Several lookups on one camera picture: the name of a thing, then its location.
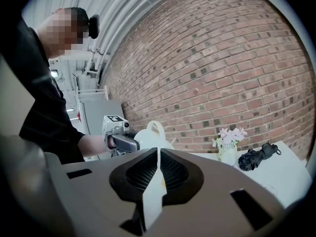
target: black t-shirt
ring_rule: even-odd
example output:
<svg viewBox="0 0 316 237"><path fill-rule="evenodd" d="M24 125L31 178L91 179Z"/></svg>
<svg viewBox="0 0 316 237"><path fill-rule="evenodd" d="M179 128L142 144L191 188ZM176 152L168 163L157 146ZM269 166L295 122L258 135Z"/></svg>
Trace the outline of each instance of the black t-shirt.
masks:
<svg viewBox="0 0 316 237"><path fill-rule="evenodd" d="M77 146L84 135L71 124L66 100L49 70L43 46L23 19L11 30L12 41L2 51L8 65L35 98L20 137L56 154L62 164L84 161Z"/></svg>

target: man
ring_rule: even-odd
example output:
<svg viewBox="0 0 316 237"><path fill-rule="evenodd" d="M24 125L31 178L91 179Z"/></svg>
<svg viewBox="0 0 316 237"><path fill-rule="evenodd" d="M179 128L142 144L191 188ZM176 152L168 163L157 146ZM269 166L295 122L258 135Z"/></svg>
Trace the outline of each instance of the man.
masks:
<svg viewBox="0 0 316 237"><path fill-rule="evenodd" d="M63 93L49 70L48 59L82 43L88 31L89 19L84 9L62 8L36 31L21 19L16 30L11 31L8 48L2 51L12 71L35 98L20 137L35 142L44 152L55 153L62 164L84 161L83 157L106 151L102 135L84 135L72 126Z"/></svg>

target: vase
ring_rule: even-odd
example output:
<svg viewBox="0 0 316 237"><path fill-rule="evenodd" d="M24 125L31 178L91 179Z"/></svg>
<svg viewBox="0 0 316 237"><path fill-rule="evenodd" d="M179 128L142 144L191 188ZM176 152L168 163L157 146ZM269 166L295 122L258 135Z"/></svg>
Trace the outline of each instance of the vase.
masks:
<svg viewBox="0 0 316 237"><path fill-rule="evenodd" d="M218 160L230 166L234 166L237 161L237 147L233 143L223 144L218 151Z"/></svg>

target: tabletop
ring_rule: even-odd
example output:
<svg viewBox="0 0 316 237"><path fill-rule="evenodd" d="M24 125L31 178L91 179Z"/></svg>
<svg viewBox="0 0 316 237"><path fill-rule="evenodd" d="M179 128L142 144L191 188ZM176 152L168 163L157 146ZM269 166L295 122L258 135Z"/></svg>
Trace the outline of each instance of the tabletop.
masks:
<svg viewBox="0 0 316 237"><path fill-rule="evenodd" d="M312 179L304 164L297 158L293 151L282 141L274 143L282 152L281 155L273 154L267 160L263 160L258 168L251 171L243 171L239 164L235 168L272 193L280 203L287 208L296 200L307 193ZM237 159L247 150L238 151ZM217 154L194 154L196 156L218 160Z"/></svg>

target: folded umbrella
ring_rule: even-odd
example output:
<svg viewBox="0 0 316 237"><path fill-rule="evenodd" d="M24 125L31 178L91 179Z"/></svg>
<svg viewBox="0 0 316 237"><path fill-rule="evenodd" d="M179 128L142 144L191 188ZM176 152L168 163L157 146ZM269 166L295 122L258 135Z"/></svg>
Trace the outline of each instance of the folded umbrella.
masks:
<svg viewBox="0 0 316 237"><path fill-rule="evenodd" d="M263 144L260 151L249 149L246 154L239 157L239 167L244 171L254 170L262 160L270 158L274 153L280 155L281 151L277 148L277 145L271 145L270 143Z"/></svg>

